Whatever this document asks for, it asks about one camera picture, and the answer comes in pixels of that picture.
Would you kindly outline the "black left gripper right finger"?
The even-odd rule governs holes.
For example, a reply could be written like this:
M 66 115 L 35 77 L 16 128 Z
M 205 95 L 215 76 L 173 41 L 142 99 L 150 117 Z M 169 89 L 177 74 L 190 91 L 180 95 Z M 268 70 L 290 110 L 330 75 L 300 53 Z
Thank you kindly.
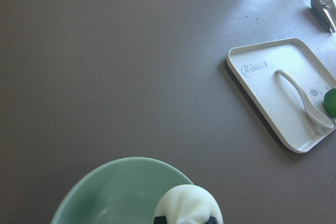
M 218 224 L 218 221 L 215 217 L 210 217 L 205 224 Z

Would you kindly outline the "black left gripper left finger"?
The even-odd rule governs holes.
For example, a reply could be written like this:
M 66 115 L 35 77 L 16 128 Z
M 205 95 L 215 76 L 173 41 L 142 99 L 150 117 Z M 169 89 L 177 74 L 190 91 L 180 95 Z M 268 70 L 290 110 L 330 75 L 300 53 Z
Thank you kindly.
M 167 224 L 166 216 L 156 216 L 153 219 L 154 224 Z

